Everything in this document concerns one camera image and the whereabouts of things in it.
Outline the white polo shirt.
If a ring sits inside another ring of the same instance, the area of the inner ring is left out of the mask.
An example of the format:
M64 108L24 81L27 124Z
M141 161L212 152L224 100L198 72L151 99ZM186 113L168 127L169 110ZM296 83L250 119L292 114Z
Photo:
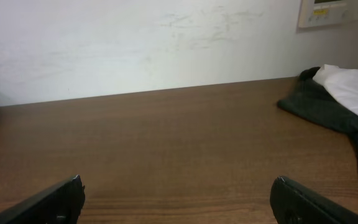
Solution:
M324 64L313 80L341 105L358 115L358 70Z

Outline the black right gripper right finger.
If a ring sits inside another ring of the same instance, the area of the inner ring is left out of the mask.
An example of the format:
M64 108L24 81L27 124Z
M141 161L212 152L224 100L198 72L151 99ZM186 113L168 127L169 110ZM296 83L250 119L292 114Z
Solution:
M285 176L273 182L270 206L278 224L358 224L358 214Z

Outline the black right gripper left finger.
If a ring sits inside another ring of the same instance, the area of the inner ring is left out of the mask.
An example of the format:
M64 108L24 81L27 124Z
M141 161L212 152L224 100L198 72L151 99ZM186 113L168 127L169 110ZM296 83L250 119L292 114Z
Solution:
M0 212L0 224L76 224L85 203L79 175Z

